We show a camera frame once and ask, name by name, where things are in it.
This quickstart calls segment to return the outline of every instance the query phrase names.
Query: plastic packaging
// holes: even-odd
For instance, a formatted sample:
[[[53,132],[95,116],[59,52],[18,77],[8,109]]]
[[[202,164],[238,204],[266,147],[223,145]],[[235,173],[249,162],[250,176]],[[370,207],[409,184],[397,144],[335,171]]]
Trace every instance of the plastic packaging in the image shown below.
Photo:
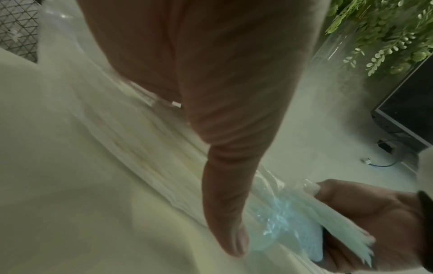
[[[200,184],[208,147],[182,110],[112,70],[73,0],[45,1],[39,51],[47,99],[60,100],[129,169],[206,225]],[[243,216],[251,248],[277,246],[320,261],[325,227],[371,264],[373,238],[314,199],[317,190],[308,181],[282,182],[261,165]]]

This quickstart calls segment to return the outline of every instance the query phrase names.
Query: black monitor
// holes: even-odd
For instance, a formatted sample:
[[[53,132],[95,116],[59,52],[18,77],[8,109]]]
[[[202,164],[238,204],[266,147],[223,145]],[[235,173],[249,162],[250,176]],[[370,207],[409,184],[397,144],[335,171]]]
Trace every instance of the black monitor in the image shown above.
[[[374,121],[419,152],[433,145],[433,58],[413,69],[373,109]]]

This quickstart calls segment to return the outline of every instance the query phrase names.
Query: long fingernail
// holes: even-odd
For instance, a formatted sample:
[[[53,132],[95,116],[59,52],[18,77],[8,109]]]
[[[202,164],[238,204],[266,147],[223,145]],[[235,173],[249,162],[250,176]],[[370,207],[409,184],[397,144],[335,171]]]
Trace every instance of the long fingernail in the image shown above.
[[[241,224],[238,233],[236,234],[236,248],[239,256],[245,255],[249,249],[249,237],[243,223]]]

